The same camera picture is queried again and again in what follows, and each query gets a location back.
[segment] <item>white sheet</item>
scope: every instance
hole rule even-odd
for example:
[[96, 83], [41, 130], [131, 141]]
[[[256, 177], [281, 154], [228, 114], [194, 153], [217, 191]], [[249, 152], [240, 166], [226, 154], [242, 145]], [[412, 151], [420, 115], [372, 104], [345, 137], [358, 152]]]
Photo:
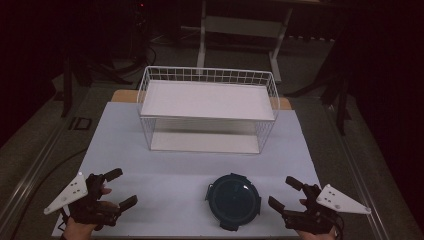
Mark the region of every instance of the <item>white sheet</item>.
[[[108, 103], [80, 171], [106, 173], [122, 168], [124, 175], [107, 184], [112, 193], [102, 199], [119, 203], [136, 194], [138, 203], [115, 227], [97, 237], [119, 238], [269, 238], [295, 236], [281, 216], [268, 206], [271, 195], [286, 209], [304, 211], [304, 198], [285, 184], [293, 176], [319, 184], [294, 111], [280, 111], [261, 154], [213, 154], [149, 151], [135, 103]], [[205, 195], [208, 185], [223, 175], [246, 176], [262, 197], [261, 214], [237, 232], [219, 227]], [[60, 236], [55, 228], [53, 236]]]

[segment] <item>table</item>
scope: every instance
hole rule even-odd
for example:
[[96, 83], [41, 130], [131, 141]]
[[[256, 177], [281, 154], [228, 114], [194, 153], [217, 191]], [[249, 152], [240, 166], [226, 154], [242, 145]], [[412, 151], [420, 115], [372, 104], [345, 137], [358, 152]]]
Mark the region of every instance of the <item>table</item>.
[[[115, 93], [105, 108], [81, 165], [84, 174], [122, 168], [108, 183], [114, 191], [105, 200], [120, 202], [136, 194], [138, 204], [125, 212], [117, 226], [95, 232], [111, 238], [269, 238], [296, 236], [282, 227], [281, 216], [267, 205], [268, 196], [287, 209], [303, 211], [303, 193], [284, 183], [289, 175], [319, 183], [305, 139], [292, 110], [279, 113], [261, 154], [212, 154], [150, 151], [133, 102], [136, 91]], [[286, 99], [284, 108], [290, 109]], [[219, 227], [205, 195], [209, 184], [230, 173], [246, 176], [262, 197], [261, 214], [237, 232]], [[53, 236], [60, 231], [54, 230]]]

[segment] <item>container lid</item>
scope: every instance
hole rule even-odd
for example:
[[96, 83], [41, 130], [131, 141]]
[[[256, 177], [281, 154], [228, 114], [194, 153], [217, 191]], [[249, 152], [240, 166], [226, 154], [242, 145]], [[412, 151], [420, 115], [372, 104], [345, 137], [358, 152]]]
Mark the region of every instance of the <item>container lid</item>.
[[209, 185], [206, 200], [220, 227], [237, 231], [260, 213], [261, 198], [245, 176], [231, 173]]

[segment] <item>wire basket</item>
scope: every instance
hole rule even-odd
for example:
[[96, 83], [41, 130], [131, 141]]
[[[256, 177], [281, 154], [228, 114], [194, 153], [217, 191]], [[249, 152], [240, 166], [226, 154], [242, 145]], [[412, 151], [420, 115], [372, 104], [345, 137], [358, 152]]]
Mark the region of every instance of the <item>wire basket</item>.
[[271, 72], [217, 68], [147, 67], [137, 103], [150, 150], [195, 152], [260, 153], [280, 109]]

